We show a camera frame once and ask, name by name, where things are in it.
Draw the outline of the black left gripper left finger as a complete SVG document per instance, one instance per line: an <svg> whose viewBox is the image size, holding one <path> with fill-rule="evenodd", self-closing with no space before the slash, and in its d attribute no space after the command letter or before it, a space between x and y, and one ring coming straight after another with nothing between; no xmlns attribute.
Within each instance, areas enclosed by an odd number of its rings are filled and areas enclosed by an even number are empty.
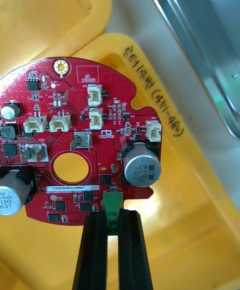
<svg viewBox="0 0 240 290"><path fill-rule="evenodd" d="M73 290L107 288L108 222L106 213L87 215L73 279Z"/></svg>

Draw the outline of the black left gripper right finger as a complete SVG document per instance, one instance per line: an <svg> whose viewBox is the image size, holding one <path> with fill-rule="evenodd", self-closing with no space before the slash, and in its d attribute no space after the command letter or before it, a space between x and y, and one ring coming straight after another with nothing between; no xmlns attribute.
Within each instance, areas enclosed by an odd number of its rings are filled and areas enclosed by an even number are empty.
<svg viewBox="0 0 240 290"><path fill-rule="evenodd" d="M153 289L140 214L126 209L118 217L118 288Z"/></svg>

